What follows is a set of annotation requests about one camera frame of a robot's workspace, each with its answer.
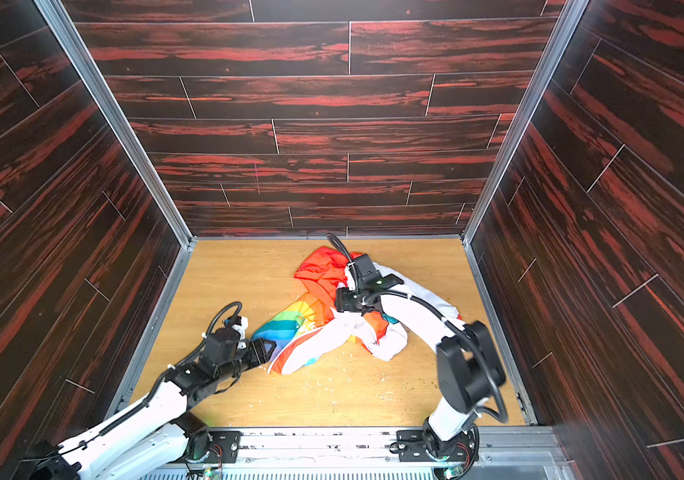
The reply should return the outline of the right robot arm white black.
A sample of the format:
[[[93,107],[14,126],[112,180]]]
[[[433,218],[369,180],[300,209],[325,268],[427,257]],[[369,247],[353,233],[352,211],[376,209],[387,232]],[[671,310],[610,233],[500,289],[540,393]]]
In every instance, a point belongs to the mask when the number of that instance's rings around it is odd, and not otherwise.
[[[443,460],[472,437],[476,420],[487,415],[509,422],[500,388],[506,373],[493,336],[480,321],[467,323],[458,310],[422,285],[364,254],[345,268],[347,284],[337,288],[339,312],[380,313],[395,319],[436,354],[441,400],[423,424],[427,454]]]

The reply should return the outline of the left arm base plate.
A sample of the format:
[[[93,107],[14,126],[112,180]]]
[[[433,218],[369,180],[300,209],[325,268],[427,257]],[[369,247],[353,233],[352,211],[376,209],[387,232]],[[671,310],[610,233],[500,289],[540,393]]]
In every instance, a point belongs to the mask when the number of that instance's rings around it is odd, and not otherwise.
[[[189,463],[234,464],[240,452],[242,432],[204,429],[193,434],[183,459]]]

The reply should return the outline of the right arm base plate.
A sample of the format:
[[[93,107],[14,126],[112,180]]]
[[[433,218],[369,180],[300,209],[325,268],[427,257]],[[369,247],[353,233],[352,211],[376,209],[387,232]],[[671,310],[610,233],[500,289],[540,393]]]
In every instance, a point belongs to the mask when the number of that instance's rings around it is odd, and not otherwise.
[[[468,462],[475,457],[479,432],[470,429],[452,440],[443,441],[421,429],[396,432],[396,440],[388,450],[401,462]]]

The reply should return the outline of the colourful rainbow kids jacket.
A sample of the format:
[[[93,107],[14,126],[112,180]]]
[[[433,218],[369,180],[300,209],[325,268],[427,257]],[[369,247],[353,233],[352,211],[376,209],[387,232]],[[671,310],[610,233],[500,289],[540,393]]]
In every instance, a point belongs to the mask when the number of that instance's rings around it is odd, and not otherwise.
[[[269,366],[271,372],[294,373],[347,341],[356,341],[374,357],[389,361],[407,346],[409,333],[435,351],[443,338],[453,335],[444,319],[458,328],[464,326],[453,305],[380,264],[375,266],[382,275],[395,274],[404,280],[404,284],[397,285],[395,290],[406,296],[381,297],[383,314],[338,312],[334,306],[336,291],[338,287],[347,287],[345,267],[348,263],[343,253],[322,246],[298,267],[295,278],[306,292],[252,336],[277,343]]]

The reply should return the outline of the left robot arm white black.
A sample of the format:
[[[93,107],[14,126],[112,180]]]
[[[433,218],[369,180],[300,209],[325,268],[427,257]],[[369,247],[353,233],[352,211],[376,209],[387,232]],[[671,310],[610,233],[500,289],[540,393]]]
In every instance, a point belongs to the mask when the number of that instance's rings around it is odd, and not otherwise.
[[[44,441],[21,461],[29,479],[137,479],[183,456],[193,433],[179,419],[224,381],[271,360],[277,343],[249,340],[233,326],[207,332],[186,357],[170,365],[150,392],[97,426],[54,446]]]

